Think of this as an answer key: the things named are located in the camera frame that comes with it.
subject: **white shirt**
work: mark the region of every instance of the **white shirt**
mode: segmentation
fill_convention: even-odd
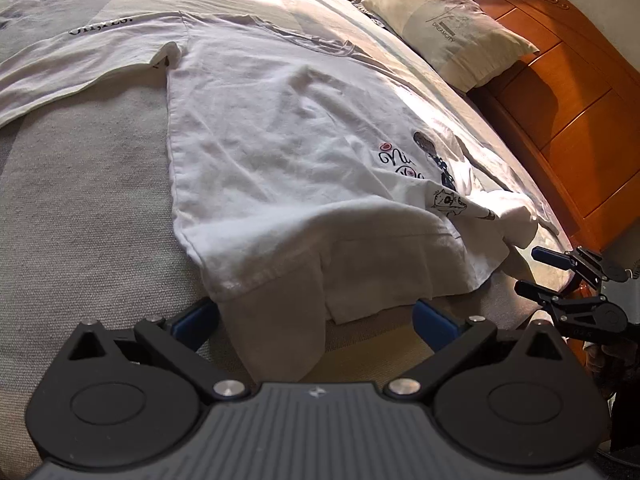
[[[454,126],[386,67],[251,16],[147,14],[35,43],[0,64],[0,126],[164,58],[175,235],[258,380],[315,364],[326,310],[469,292],[505,240],[536,233],[530,199],[482,191]]]

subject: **orange wooden furniture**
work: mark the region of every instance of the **orange wooden furniture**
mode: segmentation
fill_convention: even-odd
[[[468,96],[572,243],[602,250],[640,217],[640,73],[567,0],[476,0],[537,54]]]

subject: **beige pillowcase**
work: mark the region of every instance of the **beige pillowcase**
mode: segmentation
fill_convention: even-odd
[[[538,51],[487,16],[474,0],[363,0],[362,5],[463,92]]]

